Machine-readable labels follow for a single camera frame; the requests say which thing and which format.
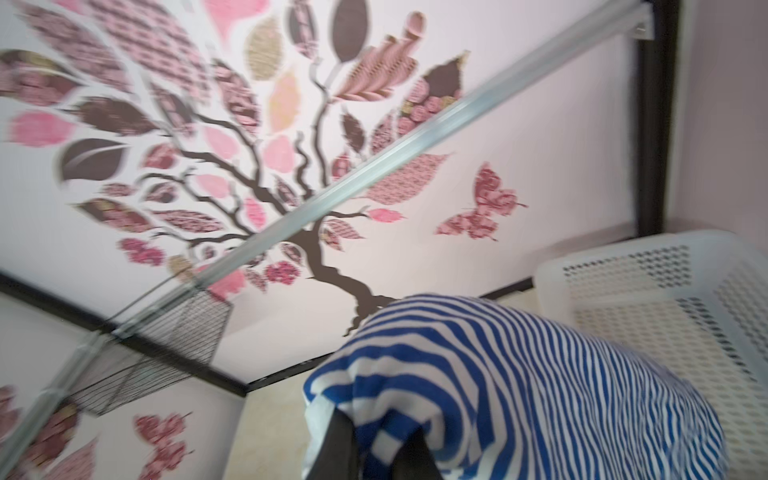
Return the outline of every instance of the plastic basket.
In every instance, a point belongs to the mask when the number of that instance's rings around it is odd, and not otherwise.
[[[717,410],[733,480],[768,478],[768,257],[717,230],[541,265],[542,313],[654,357]]]

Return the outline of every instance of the blue and white striped fabric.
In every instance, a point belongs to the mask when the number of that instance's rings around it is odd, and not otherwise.
[[[392,303],[312,373],[304,395],[315,442],[305,475],[333,408],[368,453],[364,478],[388,478],[419,427],[446,478],[705,480],[727,468],[717,416],[690,383],[490,301]]]

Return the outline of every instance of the pink butterfly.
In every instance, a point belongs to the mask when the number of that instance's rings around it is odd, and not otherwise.
[[[475,204],[477,208],[471,212],[454,215],[438,225],[435,235],[459,235],[467,232],[470,238],[490,238],[498,229],[498,223],[491,220],[491,215],[508,217],[518,205],[518,196],[514,190],[501,189],[502,179],[485,162],[475,177]]]
[[[157,415],[134,417],[134,429],[142,440],[154,446],[154,454],[144,468],[139,480],[158,480],[166,470],[175,470],[181,460],[192,452],[187,452],[185,441],[174,442],[173,437],[186,428],[184,418],[178,413],[169,415],[165,420]]]

